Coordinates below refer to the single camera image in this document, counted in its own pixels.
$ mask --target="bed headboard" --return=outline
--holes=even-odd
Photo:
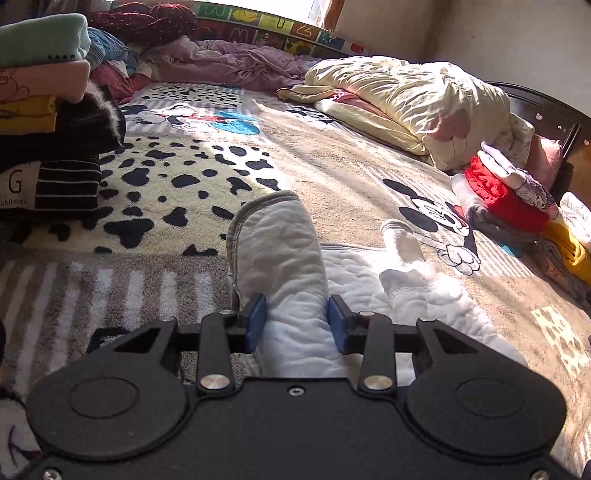
[[[511,102],[511,112],[531,123],[535,133],[551,140],[560,140],[563,162],[551,192],[555,198],[561,198],[570,189],[573,180],[574,166],[570,160],[575,157],[584,160],[585,152],[591,151],[591,118],[536,90],[510,83],[489,83],[506,92]]]

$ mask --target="gray cloth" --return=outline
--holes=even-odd
[[[540,266],[542,273],[546,277],[553,280],[575,300],[586,300],[587,293],[591,288],[566,270],[562,263],[562,255],[556,245],[549,240],[542,239],[536,242],[531,256]]]
[[[472,228],[493,240],[515,247],[531,245],[540,239],[537,233],[524,232],[511,227],[488,211],[484,201],[472,190],[463,173],[452,177],[452,190],[464,216]]]

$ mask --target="mint green clothing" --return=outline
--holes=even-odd
[[[59,14],[0,27],[0,69],[83,60],[90,48],[80,14]]]

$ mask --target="pink pillow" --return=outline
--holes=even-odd
[[[560,140],[550,140],[534,134],[525,170],[548,190],[552,188],[562,163]]]

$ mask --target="wall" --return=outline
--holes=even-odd
[[[453,0],[441,23],[434,59],[533,88],[591,116],[586,0]]]
[[[374,54],[422,61],[448,0],[345,0],[336,35]]]

